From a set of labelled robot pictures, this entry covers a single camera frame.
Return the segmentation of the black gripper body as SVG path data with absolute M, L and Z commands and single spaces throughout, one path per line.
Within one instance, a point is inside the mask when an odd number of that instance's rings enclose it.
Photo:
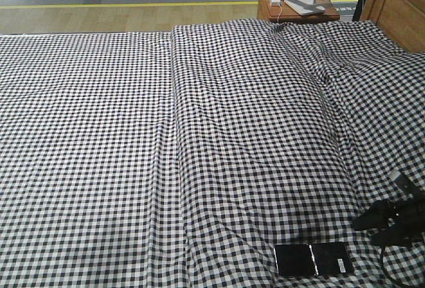
M 413 243 L 422 241 L 424 233 L 424 192 L 403 172 L 391 172 L 390 179 L 412 198 L 393 205 L 391 218 L 394 224 L 387 230 L 388 245 L 411 247 Z

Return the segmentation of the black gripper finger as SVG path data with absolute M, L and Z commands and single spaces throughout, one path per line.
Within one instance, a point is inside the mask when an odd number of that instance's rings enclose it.
M 396 215 L 396 204 L 389 200 L 378 200 L 352 221 L 356 231 L 370 229 L 385 229 L 389 227 L 389 220 Z
M 371 236 L 371 244 L 380 247 L 408 247 L 408 239 L 404 226 L 402 224 L 394 224 L 388 229 L 381 230 Z

